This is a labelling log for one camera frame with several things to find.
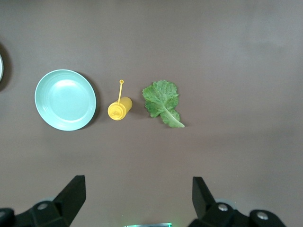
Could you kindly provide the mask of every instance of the yellow bottle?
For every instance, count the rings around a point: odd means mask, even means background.
[[[133,106],[133,102],[129,97],[121,98],[123,83],[124,81],[120,80],[120,92],[118,100],[109,105],[107,110],[108,116],[116,121],[122,120]]]

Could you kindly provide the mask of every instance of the light blue plate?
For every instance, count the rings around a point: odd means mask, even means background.
[[[56,129],[73,131],[84,127],[96,110],[96,95],[90,83],[71,70],[47,73],[38,83],[35,103],[43,120]]]

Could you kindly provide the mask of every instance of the green leaf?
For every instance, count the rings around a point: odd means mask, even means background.
[[[143,89],[145,107],[151,117],[161,116],[163,122],[172,128],[183,128],[180,122],[180,114],[175,110],[179,102],[177,86],[166,80],[153,82]]]

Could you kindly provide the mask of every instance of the plate rim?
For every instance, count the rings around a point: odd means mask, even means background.
[[[4,64],[3,64],[3,59],[2,59],[2,56],[0,54],[0,81],[2,80],[2,76],[3,76],[3,72],[4,72]]]
[[[40,110],[39,110],[39,105],[37,105],[37,90],[38,90],[38,88],[40,88],[40,84],[42,83],[42,81],[46,78],[46,77],[49,77],[50,76],[50,74],[53,74],[53,73],[55,73],[55,72],[58,72],[58,71],[65,71],[65,72],[69,72],[69,73],[72,73],[72,74],[74,74],[74,75],[76,75],[76,76],[78,76],[78,77],[80,77],[80,78],[82,78],[82,79],[84,79],[84,81],[89,85],[89,87],[91,88],[91,91],[92,91],[92,94],[93,94],[93,105],[92,105],[92,116],[87,120],[87,122],[85,121],[85,123],[84,124],[82,124],[80,127],[72,127],[72,128],[62,128],[62,127],[58,127],[57,125],[56,126],[54,126],[54,125],[51,125],[50,123],[49,123],[49,121],[47,121],[42,115],[41,115],[41,113],[40,113]],[[67,69],[58,69],[58,70],[53,70],[53,71],[50,71],[50,72],[48,72],[47,74],[45,74],[40,80],[39,80],[39,82],[38,82],[38,84],[37,84],[37,86],[36,86],[36,89],[35,89],[35,105],[36,105],[36,109],[37,109],[37,111],[38,111],[38,113],[39,113],[39,115],[40,115],[40,117],[48,124],[48,125],[50,125],[50,126],[52,126],[53,128],[56,128],[56,129],[58,129],[58,130],[62,130],[62,131],[75,131],[75,130],[78,130],[78,129],[81,129],[81,128],[83,128],[84,126],[86,126],[90,121],[91,121],[91,119],[94,117],[94,115],[95,115],[95,112],[96,112],[96,107],[97,107],[97,99],[96,99],[96,93],[95,93],[95,90],[94,90],[94,88],[93,88],[93,86],[91,85],[91,83],[84,77],[84,76],[82,76],[81,74],[79,74],[78,72],[75,72],[75,71],[72,71],[72,70],[67,70]]]

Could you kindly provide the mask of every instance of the leafy vegetable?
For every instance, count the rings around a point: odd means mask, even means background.
[[[145,107],[151,117],[161,116],[163,122],[172,128],[183,128],[180,122],[180,114],[175,111],[179,102],[177,86],[166,80],[153,82],[152,85],[143,89]]]

